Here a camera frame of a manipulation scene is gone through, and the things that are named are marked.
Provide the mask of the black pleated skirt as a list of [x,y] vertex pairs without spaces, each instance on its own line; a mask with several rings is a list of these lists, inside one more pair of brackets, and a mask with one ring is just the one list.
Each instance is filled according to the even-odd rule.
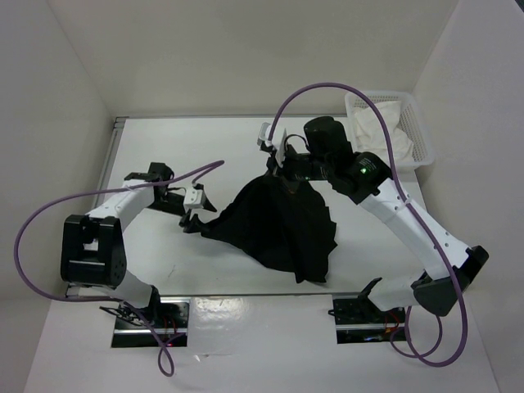
[[203,224],[201,236],[235,246],[268,269],[293,273],[298,283],[324,284],[336,231],[323,197],[308,183],[292,192],[280,178],[262,175]]

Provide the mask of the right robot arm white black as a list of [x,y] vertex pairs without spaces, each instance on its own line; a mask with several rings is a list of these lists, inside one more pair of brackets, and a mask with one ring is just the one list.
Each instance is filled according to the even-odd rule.
[[394,180],[392,168],[370,151],[354,151],[341,122],[321,116],[304,127],[305,153],[289,133],[262,124],[257,144],[270,154],[271,174],[289,183],[327,181],[384,223],[422,264],[419,276],[372,280],[359,301],[359,314],[376,322],[387,310],[419,305],[445,317],[463,299],[489,258],[482,246],[468,246],[446,231]]

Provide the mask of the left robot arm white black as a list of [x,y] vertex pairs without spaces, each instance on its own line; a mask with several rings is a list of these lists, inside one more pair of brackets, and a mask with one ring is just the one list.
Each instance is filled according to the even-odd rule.
[[61,278],[80,287],[95,287],[111,298],[127,301],[125,309],[144,327],[156,326],[172,314],[153,285],[128,270],[124,230],[145,209],[177,215],[184,228],[195,209],[215,212],[204,186],[192,183],[179,195],[166,184],[174,179],[164,163],[152,162],[145,173],[124,178],[122,193],[109,197],[85,215],[70,215],[64,222]]

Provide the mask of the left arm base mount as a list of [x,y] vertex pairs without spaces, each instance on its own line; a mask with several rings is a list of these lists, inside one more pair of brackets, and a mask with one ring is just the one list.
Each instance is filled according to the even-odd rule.
[[[160,340],[168,347],[187,346],[187,328],[190,315],[189,297],[166,297],[161,299],[163,314],[150,321]],[[111,347],[147,348],[157,347],[158,343],[146,324],[129,308],[100,306],[100,310],[115,317]]]

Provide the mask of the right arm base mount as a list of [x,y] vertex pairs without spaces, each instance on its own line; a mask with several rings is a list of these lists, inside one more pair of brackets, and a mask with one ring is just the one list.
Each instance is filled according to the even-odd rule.
[[334,320],[338,344],[364,344],[405,341],[400,332],[405,322],[404,308],[381,311],[362,296],[334,296],[327,312]]

